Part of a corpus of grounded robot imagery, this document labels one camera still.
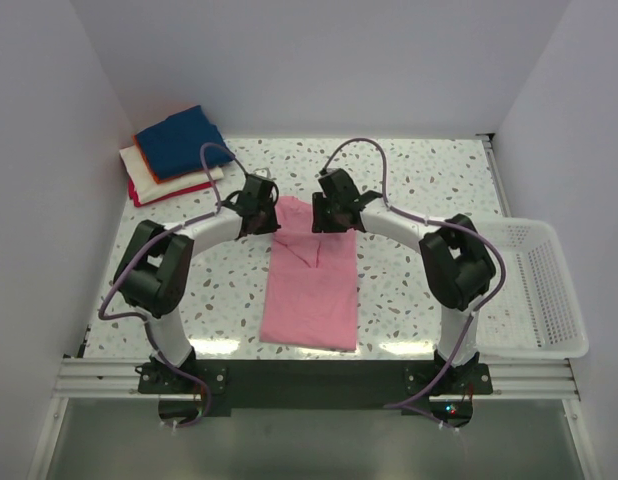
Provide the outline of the pink t shirt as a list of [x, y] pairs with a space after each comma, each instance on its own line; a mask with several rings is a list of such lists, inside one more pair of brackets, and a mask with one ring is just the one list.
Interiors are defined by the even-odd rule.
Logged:
[[314, 233], [312, 206], [284, 196], [276, 205], [260, 340], [353, 351], [357, 346], [356, 234]]

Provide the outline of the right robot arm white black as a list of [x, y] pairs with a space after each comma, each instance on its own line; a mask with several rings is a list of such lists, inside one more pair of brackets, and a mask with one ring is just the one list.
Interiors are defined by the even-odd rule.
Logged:
[[427, 218], [403, 211], [387, 204], [379, 192], [360, 192], [343, 169], [322, 169], [318, 182], [321, 190], [312, 195], [313, 232], [378, 234], [420, 255], [428, 289], [441, 312], [432, 365], [435, 374], [422, 392], [430, 393], [437, 386], [458, 392], [479, 362], [479, 310], [496, 275], [488, 251], [492, 245], [478, 234], [469, 217]]

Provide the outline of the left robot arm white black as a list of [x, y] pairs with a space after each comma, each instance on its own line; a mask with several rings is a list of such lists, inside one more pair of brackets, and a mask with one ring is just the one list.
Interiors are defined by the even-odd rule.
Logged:
[[150, 220], [137, 225], [98, 318], [140, 319], [153, 368], [172, 391], [204, 386], [179, 313], [192, 261], [221, 243], [276, 232], [278, 199], [273, 180], [247, 174], [243, 187], [219, 201], [214, 212], [171, 226]]

